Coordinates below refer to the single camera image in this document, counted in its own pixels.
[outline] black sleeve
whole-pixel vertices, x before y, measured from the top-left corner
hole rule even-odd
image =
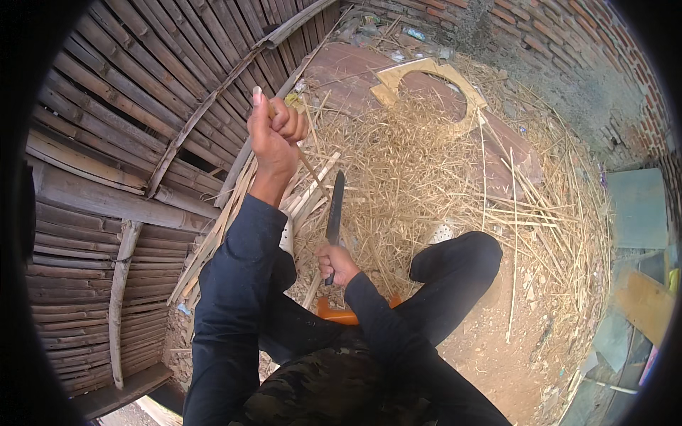
[[[371,353],[389,371],[411,378],[429,394],[439,411],[439,425],[509,425],[485,395],[388,306],[367,275],[361,272],[349,282],[345,299]]]
[[[258,388],[258,323],[286,216],[247,195],[199,275],[183,424],[226,425]]]

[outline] black knife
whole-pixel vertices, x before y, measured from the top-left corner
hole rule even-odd
[[[346,177],[341,170],[336,173],[334,192],[331,195],[331,207],[329,208],[329,220],[327,221],[327,241],[331,245],[339,245],[339,229],[341,228],[341,204],[343,203],[343,188],[346,185]],[[325,285],[330,286],[334,282],[334,272],[325,279]]]

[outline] orange stool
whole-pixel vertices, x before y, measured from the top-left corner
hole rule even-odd
[[[394,294],[388,302],[391,309],[402,303],[400,296]],[[357,316],[350,309],[332,309],[329,307],[329,299],[324,296],[317,301],[317,316],[329,321],[338,322],[345,325],[357,325]]]

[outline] brick wall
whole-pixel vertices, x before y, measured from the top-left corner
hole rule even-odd
[[[567,85],[604,72],[620,75],[641,93],[639,117],[614,111],[609,122],[593,129],[614,163],[633,164],[668,152],[670,118],[636,38],[604,0],[346,0],[381,16],[413,25],[441,43],[455,42],[466,19],[487,20],[486,48],[517,57],[537,70],[559,73]],[[471,8],[477,8],[476,16]]]

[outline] black pants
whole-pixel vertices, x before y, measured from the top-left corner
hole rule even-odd
[[[483,232],[432,245],[418,253],[410,267],[410,278],[424,285],[395,310],[436,346],[490,287],[501,258],[500,245]],[[357,326],[323,320],[284,295],[295,280],[293,259],[280,251],[259,340],[261,350],[278,364],[330,347],[345,331],[357,330]]]

